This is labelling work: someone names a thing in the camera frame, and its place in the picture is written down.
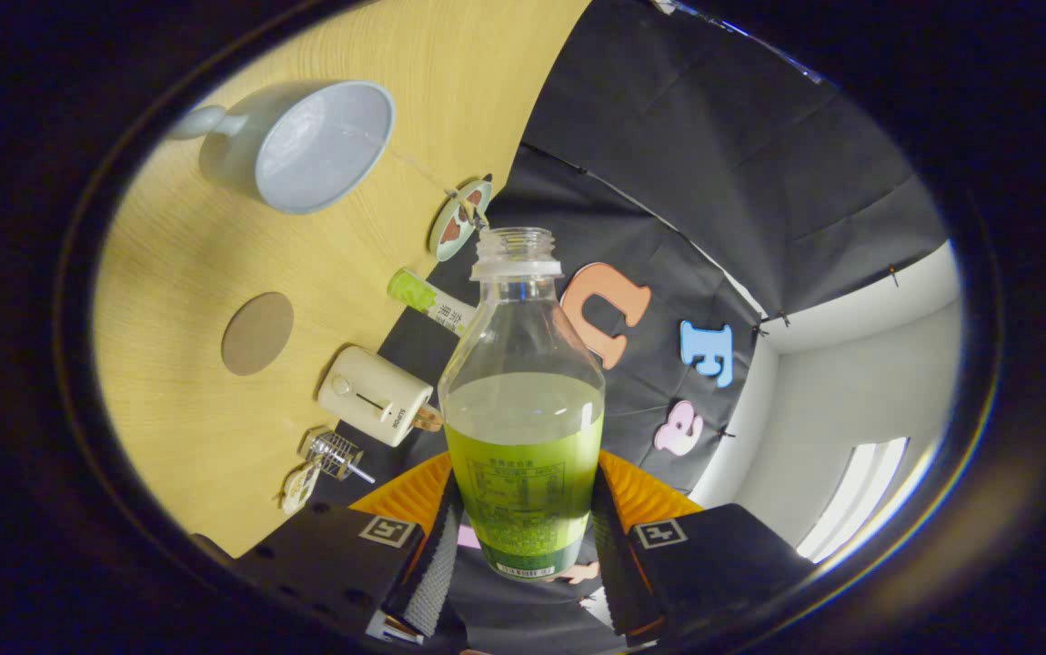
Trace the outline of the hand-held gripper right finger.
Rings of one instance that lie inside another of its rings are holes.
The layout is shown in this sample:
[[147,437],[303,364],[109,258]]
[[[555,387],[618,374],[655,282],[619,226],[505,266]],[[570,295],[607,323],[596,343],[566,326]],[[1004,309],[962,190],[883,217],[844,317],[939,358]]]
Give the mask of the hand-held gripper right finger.
[[740,631],[815,569],[738,503],[702,509],[609,452],[599,453],[592,523],[613,629],[627,642]]

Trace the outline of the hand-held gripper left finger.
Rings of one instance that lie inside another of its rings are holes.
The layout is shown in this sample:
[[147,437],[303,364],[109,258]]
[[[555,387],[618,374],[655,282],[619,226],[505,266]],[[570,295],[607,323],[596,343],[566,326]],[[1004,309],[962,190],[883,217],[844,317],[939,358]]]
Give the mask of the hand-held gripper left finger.
[[451,588],[461,517],[440,453],[351,505],[310,503],[232,568],[343,637],[427,642]]

